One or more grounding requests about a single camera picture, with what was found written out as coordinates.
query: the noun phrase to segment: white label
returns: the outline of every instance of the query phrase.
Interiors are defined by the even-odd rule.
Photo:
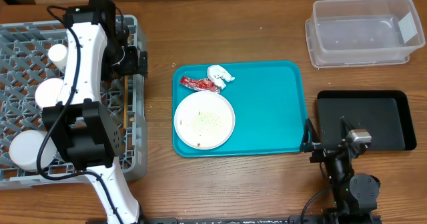
[[[414,18],[412,17],[411,12],[406,14],[406,16],[399,21],[399,28],[402,33],[403,42],[405,43],[417,34]]]
[[[142,165],[142,153],[141,153],[141,151],[138,151],[138,163],[140,165]]]

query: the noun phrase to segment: teal tray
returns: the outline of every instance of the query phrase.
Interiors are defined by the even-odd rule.
[[[187,65],[173,75],[173,113],[179,103],[195,92],[179,84],[183,76],[206,78],[209,65]],[[236,79],[221,91],[232,105],[236,126],[221,146],[197,150],[178,137],[173,126],[173,147],[183,157],[224,157],[295,153],[300,151],[306,102],[301,73],[290,61],[220,64]]]

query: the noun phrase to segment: wooden tabletop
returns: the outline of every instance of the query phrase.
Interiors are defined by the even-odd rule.
[[[304,22],[315,0],[119,3],[147,34],[145,84],[148,172],[129,183],[148,217],[286,217],[301,213],[326,184],[310,154],[180,157],[172,147],[172,75],[182,65],[290,60],[301,70],[307,110],[325,89],[398,89],[409,98],[418,146],[369,152],[353,161],[357,173],[377,176],[384,223],[427,220],[427,48],[404,65],[316,69],[308,57]],[[414,0],[427,27],[427,0]],[[51,20],[44,6],[7,6],[1,23]],[[308,213],[334,205],[319,198]],[[84,223],[105,213],[92,186],[58,184],[0,192],[0,223]]]

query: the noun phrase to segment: red packet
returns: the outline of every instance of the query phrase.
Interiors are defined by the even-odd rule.
[[[196,91],[212,91],[216,93],[221,91],[221,89],[215,86],[214,82],[210,81],[208,78],[191,79],[189,77],[182,77],[179,83]]]

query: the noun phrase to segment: dish rack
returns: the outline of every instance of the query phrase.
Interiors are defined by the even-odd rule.
[[[121,22],[116,17],[116,25]],[[129,45],[139,52],[147,51],[147,39],[133,15],[124,15],[129,27]],[[16,166],[8,153],[9,146],[20,132],[44,130],[41,109],[34,100],[35,90],[41,82],[63,74],[47,57],[54,44],[67,45],[66,29],[58,21],[12,23],[0,25],[0,190],[28,188],[50,183],[88,183],[85,177],[50,181],[36,172]],[[120,164],[127,181],[140,179],[147,171],[147,122],[143,112],[144,77],[128,77],[127,119],[124,120],[124,77],[112,82],[101,82],[101,102],[110,110],[122,135],[123,149]],[[60,176],[75,172],[71,163],[60,156],[48,168],[48,174]]]

